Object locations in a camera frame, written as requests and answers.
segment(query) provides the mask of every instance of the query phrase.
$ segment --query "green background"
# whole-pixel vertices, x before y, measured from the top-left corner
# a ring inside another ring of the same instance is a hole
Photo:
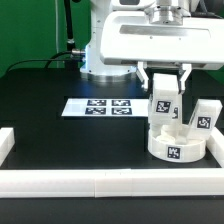
[[[71,1],[71,6],[76,45],[83,49],[90,39],[90,0],[81,0],[79,3]],[[12,63],[27,59],[48,59],[57,51],[64,50],[66,23],[63,0],[0,0],[0,77]],[[17,67],[43,66],[44,63],[35,62]],[[224,68],[209,74],[224,84]]]

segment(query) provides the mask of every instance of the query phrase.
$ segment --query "black table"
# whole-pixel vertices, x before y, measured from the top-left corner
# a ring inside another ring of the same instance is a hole
[[[197,78],[203,82],[208,76]],[[184,97],[186,120],[203,95],[203,89],[194,93],[194,83],[197,79],[189,80]],[[140,86],[138,80],[101,86],[63,69],[9,72],[0,79],[0,127],[15,128],[16,145],[1,169],[219,168],[209,152],[189,164],[151,156],[146,118],[61,117],[68,98],[148,98]],[[0,223],[215,223],[224,218],[223,208],[223,197],[212,196],[1,199]]]

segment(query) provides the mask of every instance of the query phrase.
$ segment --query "black cable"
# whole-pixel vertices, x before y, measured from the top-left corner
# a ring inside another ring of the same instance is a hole
[[[63,56],[63,55],[71,55],[71,54],[72,54],[72,51],[62,51],[62,52],[59,52],[59,53],[53,55],[50,59],[56,59],[56,58],[58,58],[58,57],[60,57],[60,56]],[[46,65],[45,65],[44,68],[48,68],[49,65],[51,64],[51,62],[52,62],[52,61],[48,61],[48,62],[46,63]]]
[[[204,0],[200,0],[200,6],[201,6],[201,9],[202,9],[202,12],[208,13],[208,10],[207,10],[207,7],[205,5],[205,1]]]
[[[76,48],[75,41],[73,37],[73,26],[72,26],[72,13],[71,13],[71,3],[70,0],[64,0],[65,6],[65,16],[66,16],[66,24],[67,24],[67,50],[72,50]]]
[[[22,63],[28,63],[28,62],[46,62],[46,61],[74,61],[75,59],[30,59],[30,60],[24,60],[24,61],[18,61],[12,65],[10,65],[7,69],[5,74],[7,74],[14,66],[18,65],[18,64],[22,64]]]
[[[191,13],[192,17],[198,17],[198,18],[218,18],[218,19],[223,19],[223,17],[216,15],[213,12],[192,12]]]

